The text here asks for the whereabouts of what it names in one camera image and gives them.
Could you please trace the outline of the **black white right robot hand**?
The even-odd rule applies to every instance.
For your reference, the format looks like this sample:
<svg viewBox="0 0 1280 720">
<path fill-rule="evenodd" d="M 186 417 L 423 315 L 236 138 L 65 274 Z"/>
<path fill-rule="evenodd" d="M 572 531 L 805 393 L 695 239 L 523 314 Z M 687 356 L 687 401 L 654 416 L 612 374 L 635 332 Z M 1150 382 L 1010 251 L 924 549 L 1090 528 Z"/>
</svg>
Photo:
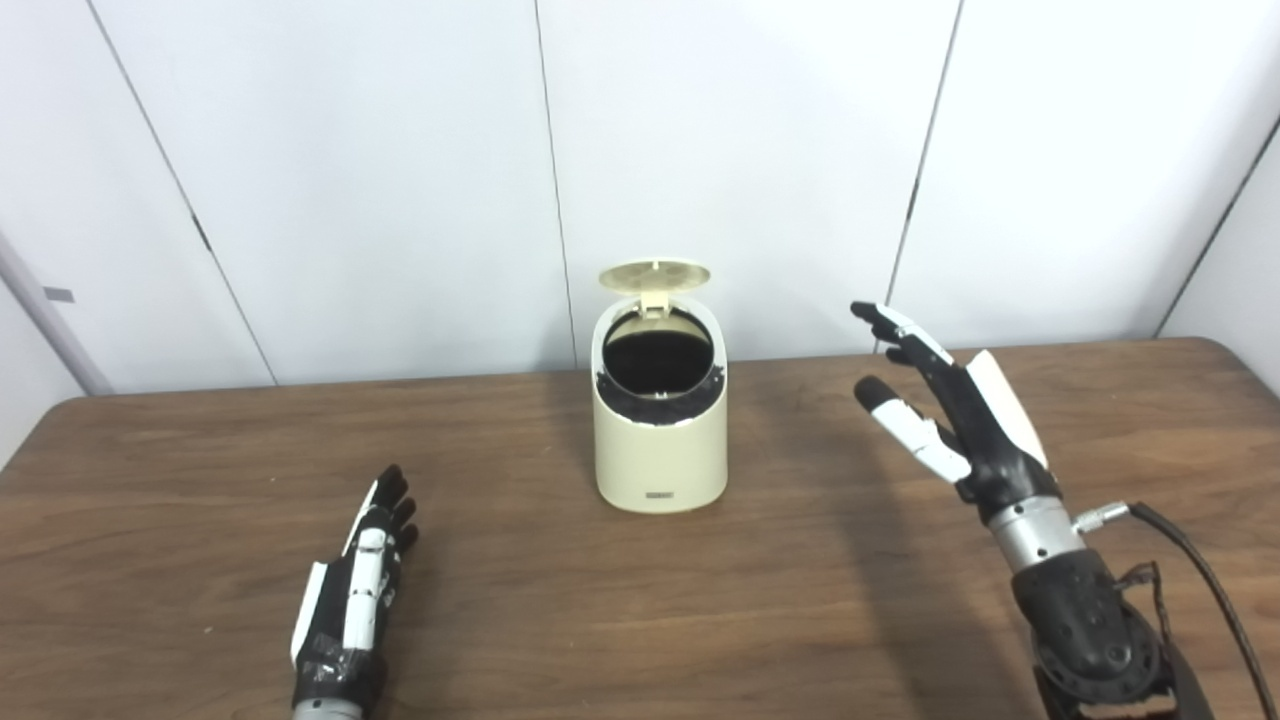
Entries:
<svg viewBox="0 0 1280 720">
<path fill-rule="evenodd" d="M 883 304 L 855 301 L 850 310 L 887 346 L 891 363 L 919 372 L 948 424 L 925 416 L 874 375 L 855 384 L 855 400 L 918 462 L 956 486 L 982 521 L 1033 497 L 1062 497 L 1036 428 L 992 352 L 961 364 Z"/>
</svg>

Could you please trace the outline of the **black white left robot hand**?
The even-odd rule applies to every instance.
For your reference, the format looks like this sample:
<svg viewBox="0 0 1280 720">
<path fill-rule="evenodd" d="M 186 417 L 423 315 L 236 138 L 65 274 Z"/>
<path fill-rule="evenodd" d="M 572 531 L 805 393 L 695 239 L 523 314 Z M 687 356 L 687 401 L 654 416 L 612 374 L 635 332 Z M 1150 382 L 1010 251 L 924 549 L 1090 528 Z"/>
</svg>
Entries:
<svg viewBox="0 0 1280 720">
<path fill-rule="evenodd" d="M 404 555 L 419 539 L 399 465 L 370 486 L 340 555 L 314 562 L 291 637 L 294 719 L 370 719 L 385 692 L 384 638 Z"/>
</svg>

